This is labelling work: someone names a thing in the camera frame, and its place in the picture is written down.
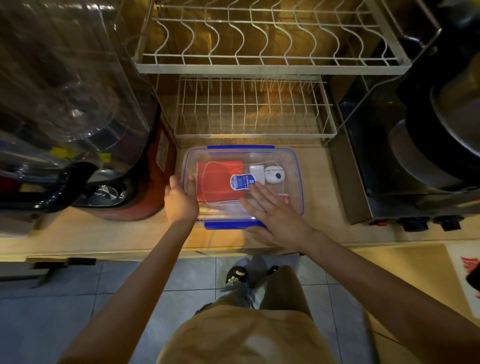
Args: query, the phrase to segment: red object inside container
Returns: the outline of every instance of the red object inside container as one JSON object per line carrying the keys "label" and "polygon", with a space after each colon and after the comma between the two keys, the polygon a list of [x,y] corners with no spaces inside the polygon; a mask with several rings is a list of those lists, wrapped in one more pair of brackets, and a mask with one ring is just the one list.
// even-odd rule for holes
{"label": "red object inside container", "polygon": [[243,162],[223,160],[221,162],[198,162],[197,195],[200,202],[239,200],[245,196],[245,190],[234,191],[230,178],[234,174],[243,174]]}

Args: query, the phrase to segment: container lid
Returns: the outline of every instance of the container lid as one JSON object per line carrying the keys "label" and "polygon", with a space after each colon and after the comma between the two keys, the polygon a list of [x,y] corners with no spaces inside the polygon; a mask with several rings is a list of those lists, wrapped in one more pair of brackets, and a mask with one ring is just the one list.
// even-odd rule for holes
{"label": "container lid", "polygon": [[183,159],[182,185],[197,179],[199,221],[207,229],[244,229],[261,225],[240,204],[245,197],[254,206],[248,185],[254,181],[270,186],[300,215],[303,190],[297,157],[290,148],[274,146],[208,146],[188,150]]}

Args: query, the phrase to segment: tile floor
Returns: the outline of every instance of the tile floor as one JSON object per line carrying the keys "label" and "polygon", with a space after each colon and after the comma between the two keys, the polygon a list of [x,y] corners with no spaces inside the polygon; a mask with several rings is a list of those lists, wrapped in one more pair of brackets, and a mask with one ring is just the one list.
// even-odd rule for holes
{"label": "tile floor", "polygon": [[[362,307],[323,269],[298,255],[180,259],[130,363],[154,364],[175,329],[221,295],[225,275],[235,263],[247,267],[252,281],[272,265],[292,266],[338,363],[375,363]],[[42,286],[27,290],[6,291],[0,284],[2,363],[55,363],[138,264],[97,262],[57,269]]]}

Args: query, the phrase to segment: beige shirt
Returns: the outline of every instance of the beige shirt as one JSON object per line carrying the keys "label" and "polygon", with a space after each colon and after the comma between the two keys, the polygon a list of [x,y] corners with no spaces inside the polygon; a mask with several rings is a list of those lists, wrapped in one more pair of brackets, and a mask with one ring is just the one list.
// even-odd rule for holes
{"label": "beige shirt", "polygon": [[336,364],[303,312],[219,305],[180,326],[158,357],[172,363]]}

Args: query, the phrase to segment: person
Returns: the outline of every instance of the person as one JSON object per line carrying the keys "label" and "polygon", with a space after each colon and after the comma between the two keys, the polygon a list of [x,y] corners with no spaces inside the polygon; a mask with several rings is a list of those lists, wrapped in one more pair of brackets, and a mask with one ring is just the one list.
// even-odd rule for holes
{"label": "person", "polygon": [[[165,191],[170,227],[151,253],[71,342],[59,363],[127,363],[198,218],[195,178],[183,190],[177,177]],[[473,363],[480,354],[480,328],[432,297],[331,240],[307,224],[271,189],[250,192],[261,210],[242,206],[264,227],[247,231],[308,256],[342,284],[422,363]],[[295,272],[269,271],[260,309],[250,309],[246,272],[227,276],[231,292],[201,308],[181,325],[158,363],[333,364],[317,331]]]}

